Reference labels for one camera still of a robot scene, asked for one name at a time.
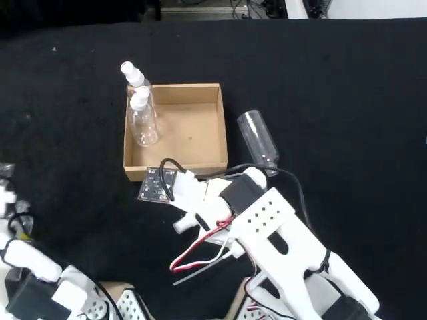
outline white 3d-printed part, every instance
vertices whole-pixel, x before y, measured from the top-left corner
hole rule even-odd
[[[84,308],[83,313],[87,315],[89,320],[100,320],[107,314],[107,303],[100,298],[89,298],[86,305],[87,307]]]
[[[138,298],[133,290],[124,290],[117,302],[117,306],[123,320],[149,320],[144,315],[144,312],[139,305]]]

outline circuit board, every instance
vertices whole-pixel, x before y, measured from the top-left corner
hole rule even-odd
[[[168,188],[173,189],[176,178],[176,169],[164,169],[165,182]],[[160,169],[148,167],[145,179],[139,190],[138,200],[169,203],[169,197],[161,187]]]

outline white robotic arm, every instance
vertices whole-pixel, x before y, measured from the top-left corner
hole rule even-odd
[[[177,174],[187,175],[188,171]],[[199,239],[203,239],[216,227],[215,221],[233,217],[227,230],[222,229],[206,241],[221,245],[227,239],[227,246],[232,248],[235,257],[245,251],[260,268],[257,281],[252,279],[246,289],[250,296],[251,293],[261,296],[261,305],[265,302],[266,305],[275,306],[268,309],[282,311],[269,312],[270,317],[335,319],[337,304],[348,303],[348,300],[339,299],[340,294],[330,285],[331,281],[343,297],[351,298],[355,308],[363,309],[366,318],[361,319],[377,319],[374,314],[379,309],[379,302],[362,280],[336,253],[327,250],[318,241],[275,188],[266,191],[266,178],[261,171],[249,168],[244,175],[250,179],[243,179],[245,182],[242,182],[239,181],[242,178],[239,178],[233,183],[221,179],[199,182],[201,188],[205,187],[205,198],[195,200],[191,212],[175,224],[175,230],[181,233],[200,225]],[[183,186],[175,185],[173,192],[175,190],[179,194],[179,203],[194,199],[192,192],[186,193]],[[286,243],[288,252],[279,252],[270,241],[273,234]],[[304,280],[307,270],[316,274]],[[265,278],[279,291],[279,300],[260,288],[260,279]]]

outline clear plastic bottle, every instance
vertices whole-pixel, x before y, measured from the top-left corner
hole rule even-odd
[[[157,125],[153,107],[149,102],[150,92],[147,87],[135,88],[129,108],[127,108],[127,118],[133,138],[138,145],[147,147],[157,142]]]
[[[258,110],[245,112],[238,117],[238,124],[254,162],[277,168],[279,153],[261,113]],[[269,177],[278,174],[274,170],[266,173]]]

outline white wire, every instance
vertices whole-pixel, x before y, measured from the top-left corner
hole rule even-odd
[[[191,263],[187,263],[186,265],[180,265],[179,267],[175,267],[173,269],[174,270],[179,270],[179,269],[182,269],[182,268],[195,267],[196,265],[209,265],[210,263],[213,263],[213,262],[217,261],[221,257],[222,253],[224,252],[224,249],[226,248],[228,240],[229,240],[229,238],[227,238],[226,240],[224,240],[224,243],[222,244],[221,249],[218,251],[218,254],[214,258],[212,258],[210,260],[207,260],[207,261],[194,261],[194,262],[191,262]]]

